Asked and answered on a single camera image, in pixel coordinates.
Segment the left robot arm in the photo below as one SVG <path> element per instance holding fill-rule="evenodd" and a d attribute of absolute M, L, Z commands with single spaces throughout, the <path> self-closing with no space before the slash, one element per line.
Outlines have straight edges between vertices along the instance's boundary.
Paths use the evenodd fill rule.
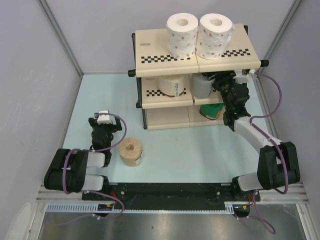
<path fill-rule="evenodd" d="M 114 133 L 123 129 L 120 118 L 115 116 L 114 120 L 110 119 L 108 113 L 90 117 L 90 148 L 59 148 L 45 174 L 44 187 L 67 194 L 93 191 L 98 199 L 107 199 L 111 193 L 111 188 L 105 184 L 107 179 L 101 175 L 88 174 L 87 169 L 104 168 L 110 164 Z"/>

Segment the white pinkish paper roll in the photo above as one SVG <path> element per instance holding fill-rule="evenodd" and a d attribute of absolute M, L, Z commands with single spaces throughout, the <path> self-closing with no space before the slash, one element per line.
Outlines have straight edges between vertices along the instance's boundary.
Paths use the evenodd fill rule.
<path fill-rule="evenodd" d="M 199 21 L 195 53 L 206 60 L 218 59 L 224 53 L 234 30 L 233 22 L 222 14 L 203 15 Z"/>

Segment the white dotted paper roll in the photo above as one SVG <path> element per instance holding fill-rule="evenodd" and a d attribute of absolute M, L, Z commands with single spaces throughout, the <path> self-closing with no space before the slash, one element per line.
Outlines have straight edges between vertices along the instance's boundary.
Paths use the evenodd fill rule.
<path fill-rule="evenodd" d="M 176 13 L 166 22 L 168 51 L 175 59 L 191 58 L 196 51 L 198 19 L 190 13 Z"/>

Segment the brown wrapped paper roll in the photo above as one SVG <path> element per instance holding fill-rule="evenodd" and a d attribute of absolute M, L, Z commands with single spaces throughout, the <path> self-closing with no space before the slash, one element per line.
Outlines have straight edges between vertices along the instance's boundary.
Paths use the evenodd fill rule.
<path fill-rule="evenodd" d="M 128 167 L 137 167 L 143 160 L 143 147 L 136 138 L 125 138 L 118 147 L 122 162 Z"/>

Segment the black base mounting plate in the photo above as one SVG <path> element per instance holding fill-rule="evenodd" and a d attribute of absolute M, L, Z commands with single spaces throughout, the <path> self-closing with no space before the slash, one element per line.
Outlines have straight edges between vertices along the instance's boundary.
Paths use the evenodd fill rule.
<path fill-rule="evenodd" d="M 132 203 L 138 198 L 148 201 L 182 198 L 213 202 L 246 202 L 253 200 L 253 190 L 242 191 L 233 183 L 105 183 L 99 191 Z"/>

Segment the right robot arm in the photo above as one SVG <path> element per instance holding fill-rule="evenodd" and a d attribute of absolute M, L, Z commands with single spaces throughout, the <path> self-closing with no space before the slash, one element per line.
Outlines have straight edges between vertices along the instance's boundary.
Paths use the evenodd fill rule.
<path fill-rule="evenodd" d="M 242 201 L 250 191 L 258 190 L 275 190 L 285 195 L 289 185 L 301 178 L 296 146 L 275 138 L 254 123 L 255 116 L 246 109 L 249 89 L 236 80 L 235 71 L 206 72 L 203 76 L 221 95 L 224 125 L 242 136 L 259 154 L 255 172 L 232 179 L 231 196 Z"/>

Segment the beige three-tier shelf rack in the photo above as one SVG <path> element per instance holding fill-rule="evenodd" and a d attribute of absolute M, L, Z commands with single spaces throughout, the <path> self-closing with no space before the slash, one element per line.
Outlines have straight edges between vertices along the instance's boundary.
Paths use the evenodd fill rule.
<path fill-rule="evenodd" d="M 178 59 L 167 49 L 167 30 L 137 30 L 132 34 L 135 68 L 128 71 L 136 77 L 138 101 L 142 110 L 143 128 L 163 130 L 212 126 L 223 124 L 223 117 L 210 120 L 200 114 L 200 107 L 222 102 L 220 93 L 211 90 L 209 97 L 200 99 L 191 93 L 192 74 L 221 72 L 267 67 L 269 61 L 260 60 L 248 36 L 248 27 L 242 23 L 234 25 L 235 31 L 224 53 L 215 60 L 196 55 Z M 184 75 L 184 88 L 179 96 L 166 96 L 159 90 L 157 79 L 165 75 Z"/>

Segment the grey paper towel roll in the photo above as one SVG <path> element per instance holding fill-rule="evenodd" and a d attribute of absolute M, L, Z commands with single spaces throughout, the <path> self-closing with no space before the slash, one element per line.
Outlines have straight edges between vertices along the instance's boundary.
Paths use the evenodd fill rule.
<path fill-rule="evenodd" d="M 208 98 L 212 91 L 213 81 L 202 73 L 194 73 L 191 77 L 190 91 L 198 99 Z"/>

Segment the green paper towel roll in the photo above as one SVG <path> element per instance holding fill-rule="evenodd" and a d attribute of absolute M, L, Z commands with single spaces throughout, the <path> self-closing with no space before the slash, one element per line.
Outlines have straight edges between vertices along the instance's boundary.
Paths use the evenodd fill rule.
<path fill-rule="evenodd" d="M 222 103 L 203 104 L 200 106 L 199 113 L 209 120 L 216 120 L 220 117 L 224 105 Z"/>

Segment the cream paper roll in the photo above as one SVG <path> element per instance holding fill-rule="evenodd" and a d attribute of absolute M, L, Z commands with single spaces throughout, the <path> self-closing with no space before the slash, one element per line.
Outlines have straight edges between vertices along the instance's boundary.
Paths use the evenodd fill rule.
<path fill-rule="evenodd" d="M 156 80 L 158 89 L 169 97 L 178 97 L 185 89 L 185 76 L 183 74 L 158 76 Z"/>

